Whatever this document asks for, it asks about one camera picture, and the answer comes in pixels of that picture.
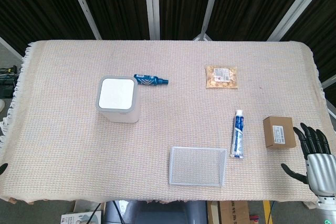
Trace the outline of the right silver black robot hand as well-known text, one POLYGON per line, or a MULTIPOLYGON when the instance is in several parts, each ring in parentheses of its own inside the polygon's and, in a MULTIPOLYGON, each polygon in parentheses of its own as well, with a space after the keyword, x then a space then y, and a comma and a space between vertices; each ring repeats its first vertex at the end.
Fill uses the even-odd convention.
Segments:
POLYGON ((300 129, 294 127, 293 131, 300 141, 306 174, 292 171, 285 163, 281 167, 291 178, 308 185, 316 196, 335 197, 335 156, 331 154, 327 137, 319 129, 304 123, 300 126, 300 129))

